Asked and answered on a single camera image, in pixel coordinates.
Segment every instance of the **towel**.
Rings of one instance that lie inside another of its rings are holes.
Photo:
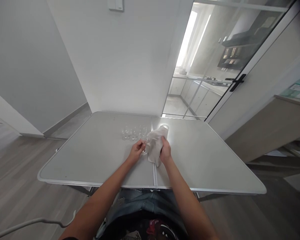
[[[153,130],[147,135],[151,139],[148,150],[148,161],[155,163],[157,167],[161,164],[160,152],[163,146],[161,136],[167,139],[168,131],[169,127],[167,125],[161,125],[157,130]]]

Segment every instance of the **small glass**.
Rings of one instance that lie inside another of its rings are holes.
[[[130,132],[131,132],[131,129],[128,128],[128,126],[125,126],[125,127],[122,129],[122,139],[123,139],[123,140],[128,140],[129,137],[130,137]]]
[[[132,141],[132,142],[138,141],[138,136],[139,136],[139,133],[138,133],[137,127],[132,128],[131,135],[130,135],[130,141]]]
[[[147,127],[146,126],[140,126],[140,134],[146,135],[147,134]]]
[[[141,136],[141,141],[144,145],[146,145],[146,148],[142,151],[141,155],[146,155],[148,154],[147,146],[150,144],[151,139],[150,137],[143,135]]]

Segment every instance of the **light switch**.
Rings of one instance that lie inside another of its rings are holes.
[[[116,10],[123,12],[123,0],[115,0]]]
[[[115,10],[116,9],[116,0],[108,0],[108,8],[110,10]]]

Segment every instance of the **black door handle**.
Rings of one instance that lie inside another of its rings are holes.
[[[232,82],[235,83],[235,84],[233,85],[233,87],[230,89],[229,92],[233,92],[240,83],[243,83],[244,82],[243,79],[245,77],[246,77],[246,74],[242,74],[238,80],[233,80]]]

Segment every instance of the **doorway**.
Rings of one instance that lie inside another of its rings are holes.
[[[248,63],[252,69],[251,63],[262,57],[251,61],[293,2],[195,1],[162,117],[211,117],[220,100],[225,102],[244,82]]]

